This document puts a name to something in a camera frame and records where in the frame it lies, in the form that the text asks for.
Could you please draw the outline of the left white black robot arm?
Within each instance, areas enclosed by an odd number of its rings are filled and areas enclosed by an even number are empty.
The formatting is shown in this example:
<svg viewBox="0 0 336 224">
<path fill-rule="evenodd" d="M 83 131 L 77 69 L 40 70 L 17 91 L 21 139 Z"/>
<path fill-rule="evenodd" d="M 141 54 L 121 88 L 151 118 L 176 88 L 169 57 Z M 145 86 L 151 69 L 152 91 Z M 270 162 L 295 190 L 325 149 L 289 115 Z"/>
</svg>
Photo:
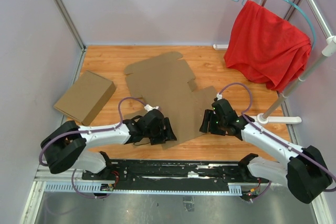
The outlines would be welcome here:
<svg viewBox="0 0 336 224">
<path fill-rule="evenodd" d="M 177 139 L 169 118 L 156 108 L 112 125 L 83 126 L 67 121 L 41 142 L 39 162 L 52 174 L 82 169 L 105 180 L 112 175 L 109 158 L 105 152 L 91 152 L 91 148 L 133 144 L 144 138 L 151 145 Z"/>
</svg>

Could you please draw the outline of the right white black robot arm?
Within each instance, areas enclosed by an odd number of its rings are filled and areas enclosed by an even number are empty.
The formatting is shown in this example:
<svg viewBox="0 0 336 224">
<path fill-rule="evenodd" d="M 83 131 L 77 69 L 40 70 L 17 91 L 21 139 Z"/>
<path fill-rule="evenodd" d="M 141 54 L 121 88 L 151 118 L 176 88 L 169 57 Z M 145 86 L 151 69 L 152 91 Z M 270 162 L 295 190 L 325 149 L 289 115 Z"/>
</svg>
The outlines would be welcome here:
<svg viewBox="0 0 336 224">
<path fill-rule="evenodd" d="M 226 99 L 216 99 L 204 111 L 200 132 L 234 136 L 252 144 L 274 158 L 266 160 L 251 153 L 238 163 L 238 177 L 244 182 L 263 178 L 289 189 L 300 202 L 309 204 L 323 192 L 331 192 L 335 181 L 320 151 L 314 146 L 302 147 L 268 131 L 252 117 L 238 115 Z"/>
</svg>

